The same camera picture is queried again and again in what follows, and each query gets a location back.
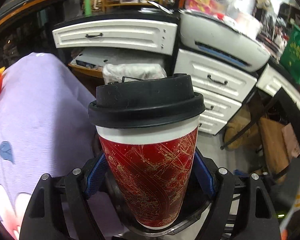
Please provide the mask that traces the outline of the red paper coffee cup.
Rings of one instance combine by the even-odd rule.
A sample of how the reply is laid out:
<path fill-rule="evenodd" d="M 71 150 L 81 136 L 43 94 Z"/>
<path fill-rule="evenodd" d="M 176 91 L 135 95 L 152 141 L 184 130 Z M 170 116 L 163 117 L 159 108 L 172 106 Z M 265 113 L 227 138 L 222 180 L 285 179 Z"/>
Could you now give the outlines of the red paper coffee cup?
<path fill-rule="evenodd" d="M 178 217 L 204 111 L 204 98 L 187 74 L 97 87 L 89 121 L 123 198 L 144 227 L 164 229 Z"/>

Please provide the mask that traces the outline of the white trash bag bin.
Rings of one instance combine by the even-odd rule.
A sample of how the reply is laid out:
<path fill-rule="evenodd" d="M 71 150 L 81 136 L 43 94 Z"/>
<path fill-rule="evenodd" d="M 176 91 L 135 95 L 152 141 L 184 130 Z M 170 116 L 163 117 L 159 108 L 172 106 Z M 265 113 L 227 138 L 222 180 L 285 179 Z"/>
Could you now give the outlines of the white trash bag bin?
<path fill-rule="evenodd" d="M 128 82 L 135 80 L 153 80 L 167 77 L 161 65 L 156 63 L 106 64 L 102 69 L 104 83 L 122 82 L 123 77 Z"/>

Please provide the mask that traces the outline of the lavender floral tablecloth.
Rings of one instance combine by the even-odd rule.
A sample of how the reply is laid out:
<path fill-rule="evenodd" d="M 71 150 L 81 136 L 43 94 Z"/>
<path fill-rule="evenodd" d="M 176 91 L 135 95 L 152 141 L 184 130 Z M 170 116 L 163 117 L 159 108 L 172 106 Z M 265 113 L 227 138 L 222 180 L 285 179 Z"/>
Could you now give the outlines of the lavender floral tablecloth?
<path fill-rule="evenodd" d="M 92 101 L 89 90 L 55 55 L 31 53 L 4 71 L 0 239 L 20 239 L 23 217 L 43 174 L 66 176 L 104 153 L 88 118 Z M 119 239 L 125 228 L 102 184 L 88 205 L 104 239 Z M 70 239 L 78 239 L 68 208 L 63 210 Z"/>

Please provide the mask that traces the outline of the white drawer cabinet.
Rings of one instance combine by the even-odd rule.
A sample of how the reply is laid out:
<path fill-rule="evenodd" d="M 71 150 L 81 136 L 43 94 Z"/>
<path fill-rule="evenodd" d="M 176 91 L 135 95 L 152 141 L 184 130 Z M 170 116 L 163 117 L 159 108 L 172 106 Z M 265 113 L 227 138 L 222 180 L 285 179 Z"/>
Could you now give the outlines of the white drawer cabinet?
<path fill-rule="evenodd" d="M 85 17 L 55 26 L 52 35 L 57 48 L 120 48 L 176 56 L 176 70 L 191 75 L 195 90 L 207 99 L 208 109 L 200 119 L 200 130 L 205 133 L 217 134 L 254 87 L 269 95 L 283 88 L 300 110 L 300 92 L 269 61 L 255 72 L 246 72 L 187 48 L 181 42 L 180 23 L 175 18 Z"/>

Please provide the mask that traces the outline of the green shopping bag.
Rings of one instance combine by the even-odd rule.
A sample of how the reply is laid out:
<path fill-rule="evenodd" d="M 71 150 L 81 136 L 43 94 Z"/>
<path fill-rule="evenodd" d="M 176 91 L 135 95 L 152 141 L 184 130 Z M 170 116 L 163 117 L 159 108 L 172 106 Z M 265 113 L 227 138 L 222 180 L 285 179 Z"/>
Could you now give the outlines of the green shopping bag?
<path fill-rule="evenodd" d="M 300 28 L 294 25 L 287 45 L 280 58 L 280 64 L 300 85 Z"/>

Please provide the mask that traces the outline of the white printer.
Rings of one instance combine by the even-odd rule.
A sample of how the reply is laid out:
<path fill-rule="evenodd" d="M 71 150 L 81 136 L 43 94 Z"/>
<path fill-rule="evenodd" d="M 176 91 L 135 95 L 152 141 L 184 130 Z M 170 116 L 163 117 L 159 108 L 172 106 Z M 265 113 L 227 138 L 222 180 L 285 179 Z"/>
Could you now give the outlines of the white printer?
<path fill-rule="evenodd" d="M 257 40 L 237 31 L 216 17 L 193 10 L 180 10 L 180 39 L 184 46 L 255 72 L 265 66 L 270 53 Z"/>

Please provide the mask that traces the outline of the green water bottle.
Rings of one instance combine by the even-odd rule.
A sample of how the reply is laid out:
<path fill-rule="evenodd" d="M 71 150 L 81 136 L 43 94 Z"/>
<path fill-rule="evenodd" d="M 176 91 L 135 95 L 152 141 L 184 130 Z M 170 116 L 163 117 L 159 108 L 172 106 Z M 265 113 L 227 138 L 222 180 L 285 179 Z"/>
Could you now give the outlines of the green water bottle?
<path fill-rule="evenodd" d="M 91 14 L 92 14 L 92 11 L 91 11 L 90 0 L 84 0 L 84 15 L 90 16 Z"/>

